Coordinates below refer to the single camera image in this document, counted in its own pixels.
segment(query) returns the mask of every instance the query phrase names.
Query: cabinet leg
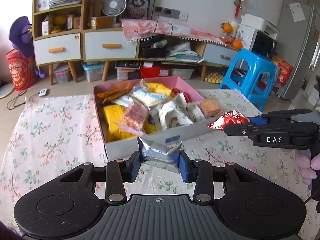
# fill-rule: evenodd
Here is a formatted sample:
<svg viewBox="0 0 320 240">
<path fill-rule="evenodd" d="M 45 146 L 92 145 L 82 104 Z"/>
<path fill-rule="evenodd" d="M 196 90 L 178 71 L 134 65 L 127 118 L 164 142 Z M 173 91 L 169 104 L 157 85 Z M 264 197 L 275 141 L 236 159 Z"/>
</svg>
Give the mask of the cabinet leg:
<svg viewBox="0 0 320 240">
<path fill-rule="evenodd" d="M 78 77 L 77 77 L 77 74 L 76 74 L 76 70 L 75 70 L 75 67 L 73 66 L 73 62 L 72 61 L 68 61 L 68 65 L 69 65 L 69 69 L 70 69 L 70 72 L 71 72 L 71 75 L 73 77 L 73 80 L 78 83 Z"/>
<path fill-rule="evenodd" d="M 49 79 L 50 79 L 50 85 L 53 85 L 53 64 L 49 65 Z"/>
<path fill-rule="evenodd" d="M 204 81 L 206 71 L 207 71 L 207 66 L 203 65 L 201 70 L 201 81 Z"/>
<path fill-rule="evenodd" d="M 108 70 L 109 70 L 109 64 L 110 64 L 110 61 L 106 61 L 104 63 L 103 73 L 102 73 L 102 81 L 106 81 L 106 78 L 108 75 Z"/>
</svg>

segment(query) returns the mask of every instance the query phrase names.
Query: table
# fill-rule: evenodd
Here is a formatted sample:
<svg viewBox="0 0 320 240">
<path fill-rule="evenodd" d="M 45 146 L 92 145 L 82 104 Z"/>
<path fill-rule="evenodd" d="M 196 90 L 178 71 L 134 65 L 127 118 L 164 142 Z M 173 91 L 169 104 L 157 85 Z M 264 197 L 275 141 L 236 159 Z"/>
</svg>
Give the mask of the table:
<svg viewBox="0 0 320 240">
<path fill-rule="evenodd" d="M 205 98 L 216 98 L 223 110 L 236 109 L 246 116 L 260 112 L 236 90 L 199 90 Z M 18 231 L 13 218 L 16 201 L 24 194 L 76 167 L 92 162 L 104 166 L 104 153 L 91 95 L 29 100 L 8 143 L 0 170 L 0 220 Z M 246 137 L 227 137 L 223 132 L 186 140 L 182 149 L 191 159 L 204 159 L 215 166 L 233 161 L 296 193 L 310 196 L 295 164 L 294 152 L 254 147 Z M 179 174 L 145 164 L 133 184 L 125 183 L 130 194 L 189 194 L 194 183 L 185 184 Z M 221 183 L 215 183 L 215 198 L 223 196 Z M 105 197 L 105 183 L 97 183 L 96 195 Z M 303 239 L 314 239 L 320 216 L 316 202 L 307 204 L 307 217 L 300 231 Z"/>
</svg>

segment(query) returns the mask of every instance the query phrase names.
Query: pink glove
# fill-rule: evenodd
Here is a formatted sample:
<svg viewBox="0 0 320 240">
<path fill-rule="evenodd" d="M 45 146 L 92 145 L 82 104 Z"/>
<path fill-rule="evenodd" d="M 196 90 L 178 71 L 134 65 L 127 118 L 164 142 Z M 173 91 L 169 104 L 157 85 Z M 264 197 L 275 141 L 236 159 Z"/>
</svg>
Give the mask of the pink glove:
<svg viewBox="0 0 320 240">
<path fill-rule="evenodd" d="M 312 180 L 317 177 L 315 170 L 320 170 L 320 154 L 314 157 L 311 161 L 310 150 L 295 150 L 296 164 L 299 168 L 302 182 L 310 185 Z"/>
</svg>

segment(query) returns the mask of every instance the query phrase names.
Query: electric fan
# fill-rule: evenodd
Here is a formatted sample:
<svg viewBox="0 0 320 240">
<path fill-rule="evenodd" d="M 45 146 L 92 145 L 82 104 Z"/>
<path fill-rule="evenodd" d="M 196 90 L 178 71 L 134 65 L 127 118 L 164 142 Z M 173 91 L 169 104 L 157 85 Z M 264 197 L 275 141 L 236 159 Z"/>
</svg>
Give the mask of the electric fan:
<svg viewBox="0 0 320 240">
<path fill-rule="evenodd" d="M 117 23 L 117 16 L 122 14 L 127 6 L 126 0 L 102 0 L 101 9 L 102 12 L 107 15 L 113 17 L 113 27 L 121 26 L 121 23 Z"/>
</svg>

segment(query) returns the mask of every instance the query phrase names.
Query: blue plastic stool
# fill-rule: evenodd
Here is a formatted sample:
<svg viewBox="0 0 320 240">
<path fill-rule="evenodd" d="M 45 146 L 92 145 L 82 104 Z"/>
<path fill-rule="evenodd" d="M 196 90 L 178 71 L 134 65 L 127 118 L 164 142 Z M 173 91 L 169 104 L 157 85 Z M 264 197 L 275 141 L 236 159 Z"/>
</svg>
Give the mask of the blue plastic stool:
<svg viewBox="0 0 320 240">
<path fill-rule="evenodd" d="M 232 74 L 234 68 L 237 62 L 242 59 L 248 63 L 247 73 L 245 77 L 235 76 Z M 251 103 L 260 104 L 259 110 L 262 111 L 272 89 L 275 71 L 276 65 L 270 60 L 242 48 L 232 60 L 218 89 L 221 89 L 224 85 L 229 89 L 236 89 Z M 265 90 L 262 91 L 256 84 L 260 75 L 264 72 L 269 73 L 269 78 Z"/>
</svg>

